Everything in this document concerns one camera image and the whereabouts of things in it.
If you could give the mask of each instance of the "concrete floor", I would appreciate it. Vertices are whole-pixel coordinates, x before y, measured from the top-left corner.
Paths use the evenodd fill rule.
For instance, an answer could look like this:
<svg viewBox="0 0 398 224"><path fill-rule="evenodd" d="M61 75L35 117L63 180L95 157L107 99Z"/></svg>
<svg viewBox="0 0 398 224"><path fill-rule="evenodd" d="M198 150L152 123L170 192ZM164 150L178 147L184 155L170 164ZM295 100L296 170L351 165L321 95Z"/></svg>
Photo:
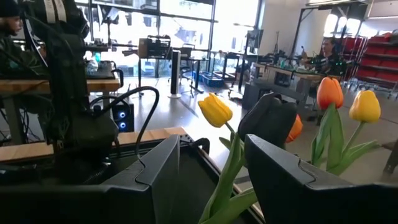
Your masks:
<svg viewBox="0 0 398 224"><path fill-rule="evenodd" d="M135 88L137 80L135 78L128 78L125 83L127 84L125 84L125 87L120 92L126 91L129 83L131 84L131 89ZM180 92L189 91L189 83L190 82L183 80L180 85ZM197 102L204 99L207 94L198 94L192 98L190 93L187 92L183 93L182 97L176 100L167 97L168 93L170 93L170 84L166 78L145 78L142 80L142 86L145 85L155 86L160 91L159 105L148 125L148 129L182 126L193 139L208 138L211 141L210 157L215 161L218 167L222 169L229 151L220 143L218 138L229 138L229 130L226 127L218 129L210 126L201 114ZM200 88L202 90L205 89L206 92L219 91L209 89L202 85L200 85ZM225 103L233 110L234 116L229 123L232 127L237 129L245 111L242 111L241 107L236 103L229 101L227 89L228 88L219 91L220 97L222 97ZM340 109L340 115L343 128L345 130L345 138L348 139L356 129L358 123L351 120L348 116L349 108L356 93L354 91L345 91L345 103L344 107ZM378 93L377 95L382 108L382 117L379 122L375 124L367 124L364 127L362 133L357 138L357 143L367 142L373 139L377 139L380 143L386 143L395 141L398 138L396 134L396 131L398 130L398 117L394 115L398 109L398 102L388 100L385 93ZM154 102L154 98L154 94L151 92L146 92L141 99L138 98L137 95L131 96L130 101L134 103L135 107L136 131L140 130ZM34 116L31 118L31 121L33 132L42 136L37 120L34 119ZM4 121L0 120L0 127L3 127L1 128L2 130L6 129L4 128L5 125ZM304 121L303 133L294 142L288 144L286 150L291 153L298 154L306 161L309 160L310 143L317 133L317 129L318 128L315 126L315 123ZM398 184L398 174L382 179L382 170L386 165L390 153L391 152L389 150L380 148L366 154L362 158L358 159L345 173L343 173L341 178L354 184L368 184L373 182ZM236 183L241 189L251 187L248 172L245 168L242 169L237 178Z"/></svg>

